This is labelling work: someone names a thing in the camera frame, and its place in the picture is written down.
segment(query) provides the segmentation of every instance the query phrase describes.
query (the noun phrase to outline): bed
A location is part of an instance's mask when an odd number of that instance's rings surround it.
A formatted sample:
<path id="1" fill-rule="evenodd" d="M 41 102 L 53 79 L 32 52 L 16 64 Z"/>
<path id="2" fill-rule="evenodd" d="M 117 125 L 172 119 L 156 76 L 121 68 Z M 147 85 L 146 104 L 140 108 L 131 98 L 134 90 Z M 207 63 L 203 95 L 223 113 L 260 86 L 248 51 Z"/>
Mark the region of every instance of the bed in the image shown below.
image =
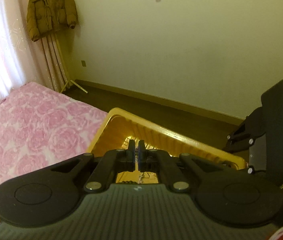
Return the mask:
<path id="1" fill-rule="evenodd" d="M 0 102 L 0 184 L 84 153 L 106 112 L 35 82 Z"/>

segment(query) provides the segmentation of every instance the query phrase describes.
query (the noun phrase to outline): curtain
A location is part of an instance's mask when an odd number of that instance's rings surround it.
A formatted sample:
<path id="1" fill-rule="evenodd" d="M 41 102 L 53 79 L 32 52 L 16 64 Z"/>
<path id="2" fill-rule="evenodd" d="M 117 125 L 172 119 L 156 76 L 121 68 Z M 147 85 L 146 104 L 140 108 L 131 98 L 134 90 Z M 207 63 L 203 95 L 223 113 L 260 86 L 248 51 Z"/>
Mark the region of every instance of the curtain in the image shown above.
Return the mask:
<path id="1" fill-rule="evenodd" d="M 27 32 L 28 0 L 0 0 L 0 100 L 12 89 L 35 81 L 60 91 L 69 80 L 52 34 L 32 42 Z"/>

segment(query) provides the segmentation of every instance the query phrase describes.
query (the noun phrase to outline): brown floor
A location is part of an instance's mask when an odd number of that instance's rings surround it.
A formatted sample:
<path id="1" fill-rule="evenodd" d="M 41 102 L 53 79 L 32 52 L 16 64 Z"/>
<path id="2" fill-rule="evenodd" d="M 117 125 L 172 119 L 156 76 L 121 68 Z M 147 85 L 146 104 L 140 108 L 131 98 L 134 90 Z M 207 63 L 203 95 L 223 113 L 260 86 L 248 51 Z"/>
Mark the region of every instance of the brown floor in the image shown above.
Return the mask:
<path id="1" fill-rule="evenodd" d="M 88 94 L 72 86 L 64 94 L 109 112 L 114 107 L 145 118 L 177 133 L 198 140 L 210 146 L 222 149 L 227 141 L 227 135 L 236 129 L 235 125 L 216 121 L 207 117 L 162 106 L 149 101 L 109 92 L 106 90 L 83 86 Z M 248 153 L 237 154 L 247 161 Z"/>

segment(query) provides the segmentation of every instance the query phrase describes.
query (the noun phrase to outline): brown puffer jacket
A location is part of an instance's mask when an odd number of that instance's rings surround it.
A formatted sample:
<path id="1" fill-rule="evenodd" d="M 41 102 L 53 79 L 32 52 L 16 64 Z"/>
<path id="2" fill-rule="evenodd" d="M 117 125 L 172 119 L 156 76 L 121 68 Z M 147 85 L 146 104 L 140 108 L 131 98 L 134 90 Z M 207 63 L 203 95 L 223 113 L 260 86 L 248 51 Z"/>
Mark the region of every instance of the brown puffer jacket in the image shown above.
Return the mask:
<path id="1" fill-rule="evenodd" d="M 27 28 L 32 41 L 64 28 L 75 28 L 74 0 L 29 0 Z"/>

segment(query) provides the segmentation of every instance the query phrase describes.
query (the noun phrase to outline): yellow bin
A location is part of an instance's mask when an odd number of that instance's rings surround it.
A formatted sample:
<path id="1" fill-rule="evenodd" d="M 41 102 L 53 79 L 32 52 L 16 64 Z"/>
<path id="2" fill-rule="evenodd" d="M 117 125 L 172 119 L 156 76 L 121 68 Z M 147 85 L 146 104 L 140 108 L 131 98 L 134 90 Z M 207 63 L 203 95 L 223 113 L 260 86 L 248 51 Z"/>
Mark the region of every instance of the yellow bin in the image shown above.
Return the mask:
<path id="1" fill-rule="evenodd" d="M 236 170 L 246 168 L 246 161 L 241 157 L 180 135 L 120 108 L 110 110 L 88 152 L 98 157 L 112 149 L 127 149 L 130 139 L 134 139 L 136 145 L 139 140 L 145 140 L 147 149 L 162 149 L 175 157 L 187 152 L 215 163 L 229 161 Z"/>

